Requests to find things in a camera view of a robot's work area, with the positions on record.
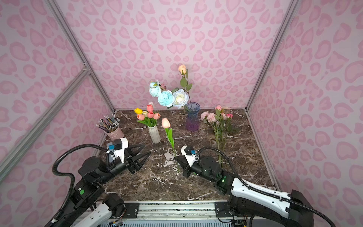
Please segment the pink tulip stem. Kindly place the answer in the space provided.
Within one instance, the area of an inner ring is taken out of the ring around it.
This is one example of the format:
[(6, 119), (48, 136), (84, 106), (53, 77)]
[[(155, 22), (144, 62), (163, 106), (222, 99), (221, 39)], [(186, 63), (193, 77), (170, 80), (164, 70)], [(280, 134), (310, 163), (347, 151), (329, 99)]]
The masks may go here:
[(175, 141), (174, 141), (174, 138), (173, 138), (173, 129), (171, 128), (171, 124), (170, 124), (170, 122), (169, 122), (169, 120), (167, 118), (162, 119), (162, 127), (165, 130), (167, 139), (168, 139), (169, 143), (171, 144), (174, 156), (176, 157), (177, 152), (176, 152), (176, 149), (175, 149)]

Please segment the purple glass vase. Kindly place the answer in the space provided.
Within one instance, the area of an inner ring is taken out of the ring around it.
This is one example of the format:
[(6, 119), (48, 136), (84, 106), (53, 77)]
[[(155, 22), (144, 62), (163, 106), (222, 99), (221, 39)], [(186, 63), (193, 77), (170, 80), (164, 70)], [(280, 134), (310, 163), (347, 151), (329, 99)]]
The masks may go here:
[(188, 131), (199, 130), (199, 111), (200, 105), (196, 102), (190, 102), (186, 105), (187, 118), (185, 128)]

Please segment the small pink twin rose stem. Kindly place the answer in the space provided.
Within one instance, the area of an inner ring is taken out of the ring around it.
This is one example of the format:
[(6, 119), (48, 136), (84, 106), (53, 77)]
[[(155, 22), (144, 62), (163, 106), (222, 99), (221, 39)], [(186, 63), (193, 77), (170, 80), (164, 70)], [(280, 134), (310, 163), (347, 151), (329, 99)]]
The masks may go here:
[(201, 120), (212, 126), (216, 138), (217, 148), (220, 148), (220, 140), (217, 134), (217, 121), (219, 120), (219, 116), (216, 113), (205, 111), (201, 114)]

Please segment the light pink double peony stem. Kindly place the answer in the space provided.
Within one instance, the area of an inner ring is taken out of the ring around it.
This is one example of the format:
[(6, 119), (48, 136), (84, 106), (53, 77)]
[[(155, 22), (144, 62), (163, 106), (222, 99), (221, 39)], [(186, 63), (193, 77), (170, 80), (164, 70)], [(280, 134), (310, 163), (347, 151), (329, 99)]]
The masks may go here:
[(224, 143), (224, 137), (226, 135), (226, 115), (221, 112), (219, 120), (217, 121), (217, 134), (221, 143)]

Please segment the magenta rose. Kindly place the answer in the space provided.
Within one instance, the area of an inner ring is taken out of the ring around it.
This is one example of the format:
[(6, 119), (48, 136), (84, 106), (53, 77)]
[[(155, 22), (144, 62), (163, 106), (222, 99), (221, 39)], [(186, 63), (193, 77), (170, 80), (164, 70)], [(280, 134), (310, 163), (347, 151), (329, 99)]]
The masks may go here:
[(227, 134), (234, 134), (238, 131), (238, 129), (235, 126), (233, 126), (233, 124), (232, 124), (232, 117), (233, 117), (233, 114), (231, 114), (231, 113), (226, 114), (226, 132), (227, 132)]

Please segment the salmon pink rose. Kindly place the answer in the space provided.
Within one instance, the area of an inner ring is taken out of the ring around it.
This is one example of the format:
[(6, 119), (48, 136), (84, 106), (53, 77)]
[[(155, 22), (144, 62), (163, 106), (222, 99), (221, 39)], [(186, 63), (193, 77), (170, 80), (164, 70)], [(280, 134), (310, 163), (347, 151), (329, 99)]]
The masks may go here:
[(215, 133), (216, 133), (216, 143), (217, 148), (220, 151), (224, 151), (225, 148), (225, 140), (223, 135), (223, 127), (225, 124), (225, 115), (224, 115), (224, 109), (221, 105), (217, 105), (215, 107), (215, 114), (216, 114), (216, 122), (215, 122)]

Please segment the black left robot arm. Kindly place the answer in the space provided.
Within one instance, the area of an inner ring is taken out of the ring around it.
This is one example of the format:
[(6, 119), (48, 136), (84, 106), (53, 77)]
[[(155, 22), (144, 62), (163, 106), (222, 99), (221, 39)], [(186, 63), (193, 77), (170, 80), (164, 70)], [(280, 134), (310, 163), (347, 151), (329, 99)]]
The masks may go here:
[[(81, 180), (77, 183), (73, 173), (61, 172), (58, 167), (67, 156), (83, 148), (100, 150), (107, 154), (108, 161), (104, 162), (96, 156), (86, 159), (78, 170)], [(106, 148), (95, 144), (82, 144), (60, 155), (53, 164), (52, 173), (55, 176), (69, 177), (71, 183), (64, 202), (46, 225), (48, 227), (70, 227), (88, 209), (95, 211), (96, 202), (105, 191), (102, 187), (105, 183), (125, 170), (135, 174), (142, 169), (151, 154), (150, 152), (142, 153), (144, 148), (143, 144), (129, 147), (125, 142), (116, 145), (111, 143)]]

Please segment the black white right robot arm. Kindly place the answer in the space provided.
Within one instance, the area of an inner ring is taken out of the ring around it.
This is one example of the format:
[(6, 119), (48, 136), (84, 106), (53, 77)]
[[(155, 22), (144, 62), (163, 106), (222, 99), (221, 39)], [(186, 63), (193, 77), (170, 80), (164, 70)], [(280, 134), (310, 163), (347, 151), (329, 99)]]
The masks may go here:
[(229, 195), (226, 211), (232, 217), (246, 215), (250, 220), (261, 217), (285, 227), (313, 227), (314, 216), (318, 216), (335, 226), (330, 218), (314, 209), (301, 192), (280, 192), (242, 179), (230, 158), (217, 148), (195, 150), (190, 145), (183, 146), (175, 161), (186, 178), (196, 174), (212, 182), (219, 194)]

